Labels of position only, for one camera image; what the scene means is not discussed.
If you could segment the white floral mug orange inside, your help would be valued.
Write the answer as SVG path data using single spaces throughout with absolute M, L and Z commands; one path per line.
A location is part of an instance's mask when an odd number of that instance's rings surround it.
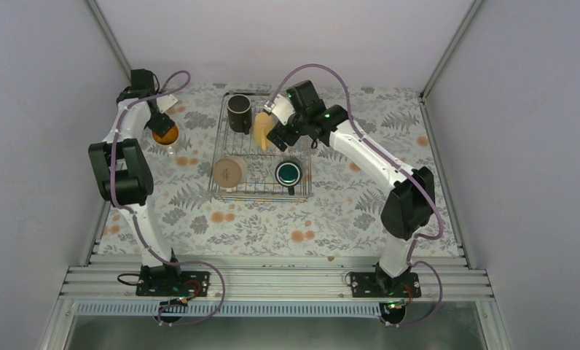
M 160 145 L 163 146 L 170 146 L 177 142 L 179 139 L 180 133 L 179 128 L 175 125 L 170 128 L 164 135 L 155 133 L 154 131 L 151 132 L 153 140 Z

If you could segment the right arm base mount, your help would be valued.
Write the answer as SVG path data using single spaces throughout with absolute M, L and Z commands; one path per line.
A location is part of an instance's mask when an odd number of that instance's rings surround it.
M 354 298 L 386 298 L 380 302 L 380 318 L 384 324 L 398 325 L 407 313 L 407 306 L 422 296 L 418 275 L 411 268 L 397 277 L 390 277 L 379 266 L 375 272 L 351 271 L 343 281 Z

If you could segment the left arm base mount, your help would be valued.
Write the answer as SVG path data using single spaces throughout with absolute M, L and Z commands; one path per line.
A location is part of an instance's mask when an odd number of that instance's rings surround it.
M 205 271 L 182 271 L 179 267 L 162 265 L 150 268 L 141 266 L 139 273 L 121 273 L 117 281 L 136 289 L 139 297 L 166 297 L 163 306 L 187 306 L 196 297 L 208 293 L 210 273 Z

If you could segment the black mug with white text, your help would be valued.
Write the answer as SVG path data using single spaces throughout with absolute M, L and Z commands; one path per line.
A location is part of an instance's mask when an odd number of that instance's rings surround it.
M 227 119 L 232 131 L 249 135 L 252 126 L 251 100 L 242 94 L 230 96 L 227 101 Z

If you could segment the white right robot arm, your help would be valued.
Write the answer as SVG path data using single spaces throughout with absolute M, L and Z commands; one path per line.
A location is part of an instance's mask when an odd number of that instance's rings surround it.
M 377 264 L 377 291 L 393 297 L 404 286 L 409 270 L 412 239 L 434 213 L 434 174 L 426 167 L 413 168 L 381 147 L 354 122 L 340 105 L 326 106 L 309 80 L 286 94 L 272 94 L 264 111 L 277 123 L 268 139 L 284 151 L 302 136 L 322 143 L 354 162 L 387 196 L 380 219 L 388 233 Z

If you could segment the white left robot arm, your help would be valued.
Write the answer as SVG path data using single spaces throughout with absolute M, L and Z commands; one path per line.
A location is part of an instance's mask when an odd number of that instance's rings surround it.
M 91 144 L 88 156 L 102 199 L 125 218 L 141 252 L 141 278 L 155 277 L 165 295 L 175 295 L 184 285 L 173 250 L 162 237 L 153 215 L 154 180 L 140 145 L 145 131 L 170 143 L 179 136 L 166 114 L 176 99 L 163 93 L 157 76 L 134 69 L 130 85 L 117 97 L 117 117 L 103 141 Z

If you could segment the yellow mug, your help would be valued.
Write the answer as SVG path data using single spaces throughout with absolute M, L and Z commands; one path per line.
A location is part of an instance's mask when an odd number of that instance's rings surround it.
M 266 152 L 272 144 L 267 135 L 275 127 L 275 124 L 275 119 L 266 112 L 258 113 L 253 121 L 254 142 L 263 152 Z

